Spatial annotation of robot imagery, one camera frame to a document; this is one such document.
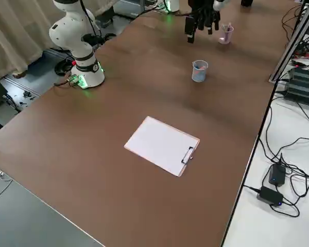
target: curtain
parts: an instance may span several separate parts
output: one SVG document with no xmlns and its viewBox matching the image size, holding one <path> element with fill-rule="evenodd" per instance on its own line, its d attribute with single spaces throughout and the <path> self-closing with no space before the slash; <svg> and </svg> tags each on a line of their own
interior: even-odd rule
<svg viewBox="0 0 309 247">
<path fill-rule="evenodd" d="M 117 0 L 83 0 L 95 16 Z M 23 72 L 54 47 L 49 38 L 51 25 L 62 18 L 53 0 L 0 0 L 0 78 L 12 71 Z"/>
</svg>

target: clipboard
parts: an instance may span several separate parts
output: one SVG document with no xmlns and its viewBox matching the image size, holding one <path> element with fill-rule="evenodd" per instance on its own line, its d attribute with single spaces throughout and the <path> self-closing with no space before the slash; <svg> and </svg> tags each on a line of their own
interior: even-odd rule
<svg viewBox="0 0 309 247">
<path fill-rule="evenodd" d="M 180 177 L 199 142 L 200 139 L 147 116 L 124 147 Z"/>
</svg>

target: black power brick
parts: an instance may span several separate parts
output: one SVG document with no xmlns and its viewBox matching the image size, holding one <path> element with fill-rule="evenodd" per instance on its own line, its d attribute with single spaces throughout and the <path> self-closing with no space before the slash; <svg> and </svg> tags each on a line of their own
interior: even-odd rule
<svg viewBox="0 0 309 247">
<path fill-rule="evenodd" d="M 269 183 L 280 187 L 285 184 L 286 168 L 278 163 L 273 164 L 270 168 Z"/>
<path fill-rule="evenodd" d="M 274 207 L 278 207 L 283 204 L 283 195 L 265 186 L 261 187 L 256 197 L 260 201 L 265 202 Z"/>
</svg>

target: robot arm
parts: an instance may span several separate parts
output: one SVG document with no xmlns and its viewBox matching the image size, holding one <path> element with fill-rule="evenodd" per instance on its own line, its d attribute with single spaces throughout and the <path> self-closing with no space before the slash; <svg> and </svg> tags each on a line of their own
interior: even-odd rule
<svg viewBox="0 0 309 247">
<path fill-rule="evenodd" d="M 188 42 L 193 43 L 197 29 L 207 28 L 208 34 L 213 34 L 213 23 L 215 30 L 219 29 L 221 19 L 220 10 L 230 0 L 188 0 L 192 8 L 191 14 L 185 19 L 184 32 L 187 34 Z"/>
<path fill-rule="evenodd" d="M 82 40 L 93 29 L 94 32 L 98 30 L 94 15 L 79 0 L 53 1 L 58 9 L 66 12 L 66 16 L 53 24 L 49 36 L 54 44 L 70 50 L 74 57 L 76 65 L 71 70 L 73 82 L 83 89 L 100 85 L 104 81 L 104 73 L 93 47 Z"/>
</svg>

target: brown table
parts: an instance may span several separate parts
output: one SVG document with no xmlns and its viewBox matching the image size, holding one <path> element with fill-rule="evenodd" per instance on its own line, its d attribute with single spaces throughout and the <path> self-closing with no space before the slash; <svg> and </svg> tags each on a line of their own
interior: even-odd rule
<svg viewBox="0 0 309 247">
<path fill-rule="evenodd" d="M 232 1 L 228 46 L 218 32 L 187 43 L 182 17 L 138 18 L 97 52 L 103 85 L 53 88 L 0 130 L 0 169 L 108 247 L 219 246 L 293 4 Z M 191 81 L 197 59 L 204 83 Z M 124 149 L 148 115 L 200 138 L 182 177 Z"/>
</svg>

